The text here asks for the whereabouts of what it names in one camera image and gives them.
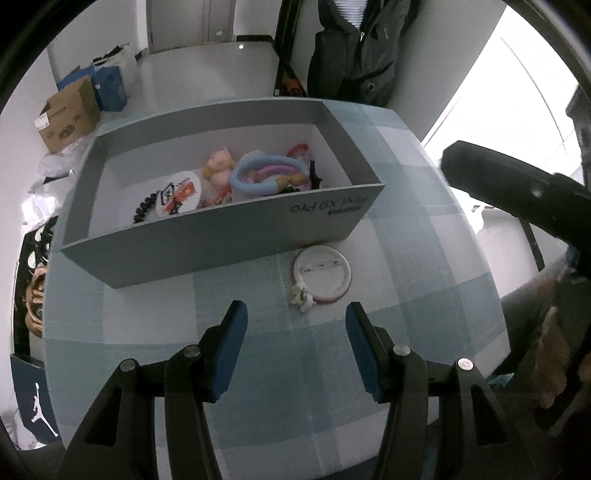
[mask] gray cardboard box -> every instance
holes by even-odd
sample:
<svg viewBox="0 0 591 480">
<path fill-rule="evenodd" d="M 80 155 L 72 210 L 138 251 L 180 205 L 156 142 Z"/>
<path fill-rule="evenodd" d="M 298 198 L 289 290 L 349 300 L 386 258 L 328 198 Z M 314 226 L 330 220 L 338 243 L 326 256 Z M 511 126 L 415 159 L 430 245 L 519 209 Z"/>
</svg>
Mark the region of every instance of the gray cardboard box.
<svg viewBox="0 0 591 480">
<path fill-rule="evenodd" d="M 306 142 L 322 189 L 198 209 L 134 225 L 139 203 L 227 147 L 285 155 Z M 118 288 L 345 239 L 384 185 L 321 100 L 221 102 L 99 131 L 65 221 L 62 251 Z"/>
</svg>

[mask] blue checkered tablecloth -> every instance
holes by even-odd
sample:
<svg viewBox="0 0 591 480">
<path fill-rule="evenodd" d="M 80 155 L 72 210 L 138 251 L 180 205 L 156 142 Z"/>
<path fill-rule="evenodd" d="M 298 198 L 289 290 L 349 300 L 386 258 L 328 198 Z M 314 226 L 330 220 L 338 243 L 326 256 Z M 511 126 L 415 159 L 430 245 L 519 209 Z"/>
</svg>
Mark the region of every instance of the blue checkered tablecloth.
<svg viewBox="0 0 591 480">
<path fill-rule="evenodd" d="M 206 406 L 225 479 L 318 478 L 378 453 L 387 406 L 363 389 L 345 330 L 351 301 L 425 359 L 451 364 L 466 356 L 484 375 L 501 363 L 509 352 L 501 303 L 441 173 L 393 111 L 326 105 L 386 185 L 350 237 L 333 244 L 353 272 L 349 291 L 334 304 L 305 314 L 289 304 L 297 251 L 114 290 L 60 252 L 58 224 L 44 336 L 51 402 L 66 443 L 123 359 L 168 359 L 218 324 L 234 299 L 248 306 L 248 331 L 230 389 Z"/>
</svg>

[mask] jordan logo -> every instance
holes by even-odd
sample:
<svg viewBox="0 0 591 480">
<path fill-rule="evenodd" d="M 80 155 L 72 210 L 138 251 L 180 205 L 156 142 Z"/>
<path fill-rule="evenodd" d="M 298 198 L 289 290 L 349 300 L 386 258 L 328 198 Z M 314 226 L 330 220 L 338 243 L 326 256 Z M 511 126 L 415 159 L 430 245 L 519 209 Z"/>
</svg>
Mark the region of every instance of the jordan logo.
<svg viewBox="0 0 591 480">
<path fill-rule="evenodd" d="M 43 416 L 43 412 L 41 411 L 41 402 L 39 401 L 39 384 L 35 382 L 35 386 L 37 387 L 37 395 L 35 395 L 35 404 L 33 405 L 33 411 L 35 412 L 35 416 L 31 419 L 31 421 L 35 423 L 39 419 L 43 420 L 43 423 L 45 423 L 45 425 L 47 425 L 47 428 L 51 430 L 54 437 L 57 437 L 56 431 L 53 428 L 51 428 L 51 425 L 49 425 L 49 422 Z"/>
</svg>

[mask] white plastic bag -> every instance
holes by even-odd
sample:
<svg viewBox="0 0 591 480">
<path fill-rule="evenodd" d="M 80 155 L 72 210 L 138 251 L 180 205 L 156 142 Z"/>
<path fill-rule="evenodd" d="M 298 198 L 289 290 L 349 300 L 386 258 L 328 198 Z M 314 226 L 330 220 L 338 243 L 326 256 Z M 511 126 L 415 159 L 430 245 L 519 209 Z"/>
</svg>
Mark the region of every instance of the white plastic bag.
<svg viewBox="0 0 591 480">
<path fill-rule="evenodd" d="M 37 173 L 42 177 L 63 177 L 70 170 L 76 172 L 94 133 L 79 138 L 58 153 L 47 154 L 39 161 Z"/>
<path fill-rule="evenodd" d="M 76 176 L 70 173 L 67 177 L 54 180 L 45 185 L 42 180 L 29 189 L 27 199 L 21 204 L 23 222 L 21 235 L 39 228 L 51 217 L 59 215 L 66 200 L 66 195 L 74 186 Z"/>
</svg>

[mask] screw head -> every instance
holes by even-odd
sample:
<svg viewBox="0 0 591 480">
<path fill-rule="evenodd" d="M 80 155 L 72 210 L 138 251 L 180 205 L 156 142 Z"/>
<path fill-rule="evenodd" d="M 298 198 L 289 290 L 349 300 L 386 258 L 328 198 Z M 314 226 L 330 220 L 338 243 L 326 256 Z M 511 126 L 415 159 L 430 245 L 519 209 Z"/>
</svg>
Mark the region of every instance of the screw head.
<svg viewBox="0 0 591 480">
<path fill-rule="evenodd" d="M 466 372 L 469 372 L 474 368 L 474 364 L 472 363 L 472 361 L 467 358 L 460 358 L 457 361 L 457 366 L 459 366 L 462 370 L 465 370 Z"/>
<path fill-rule="evenodd" d="M 196 358 L 201 355 L 201 349 L 198 345 L 189 345 L 183 350 L 183 355 L 187 358 Z"/>
<path fill-rule="evenodd" d="M 119 369 L 122 372 L 131 372 L 132 370 L 135 370 L 135 361 L 132 360 L 131 358 L 128 358 L 127 360 L 123 360 L 119 364 Z"/>
<path fill-rule="evenodd" d="M 410 354 L 410 347 L 408 345 L 394 345 L 394 355 L 407 356 Z"/>
</svg>

